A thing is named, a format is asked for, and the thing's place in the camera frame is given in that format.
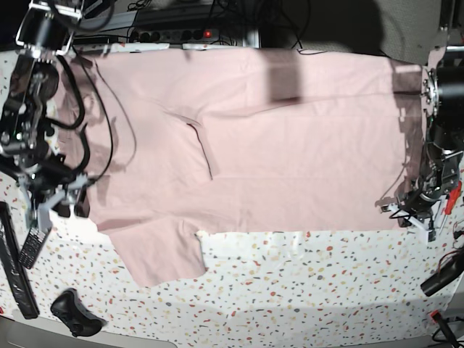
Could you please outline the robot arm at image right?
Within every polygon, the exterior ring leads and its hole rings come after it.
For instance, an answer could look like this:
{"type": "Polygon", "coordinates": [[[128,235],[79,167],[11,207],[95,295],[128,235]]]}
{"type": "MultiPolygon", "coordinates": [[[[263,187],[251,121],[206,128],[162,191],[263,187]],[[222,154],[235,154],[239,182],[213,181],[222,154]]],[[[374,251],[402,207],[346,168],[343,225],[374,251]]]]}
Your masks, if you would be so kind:
{"type": "Polygon", "coordinates": [[[463,158],[463,45],[451,42],[459,27],[462,1],[442,1],[439,29],[423,80],[426,131],[420,171],[412,191],[400,201],[405,217],[425,219],[432,207],[460,182],[463,158]]]}

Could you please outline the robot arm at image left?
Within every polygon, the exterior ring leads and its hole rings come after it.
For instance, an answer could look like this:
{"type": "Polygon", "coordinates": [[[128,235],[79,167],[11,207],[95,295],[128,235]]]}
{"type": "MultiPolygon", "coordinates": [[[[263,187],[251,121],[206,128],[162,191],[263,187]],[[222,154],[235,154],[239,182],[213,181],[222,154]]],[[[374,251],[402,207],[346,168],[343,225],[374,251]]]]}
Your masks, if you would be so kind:
{"type": "Polygon", "coordinates": [[[68,20],[78,25],[85,3],[55,1],[53,8],[49,5],[49,1],[31,1],[16,35],[24,52],[17,58],[1,113],[1,172],[25,189],[32,218],[38,217],[41,208],[64,218],[72,213],[87,216],[85,169],[91,153],[83,99],[65,59],[75,31],[63,23],[68,20]],[[47,103],[59,87],[57,63],[78,104],[78,116],[71,123],[47,115],[47,103]],[[51,143],[57,129],[78,132],[83,158],[76,167],[66,165],[65,155],[51,143]]]}

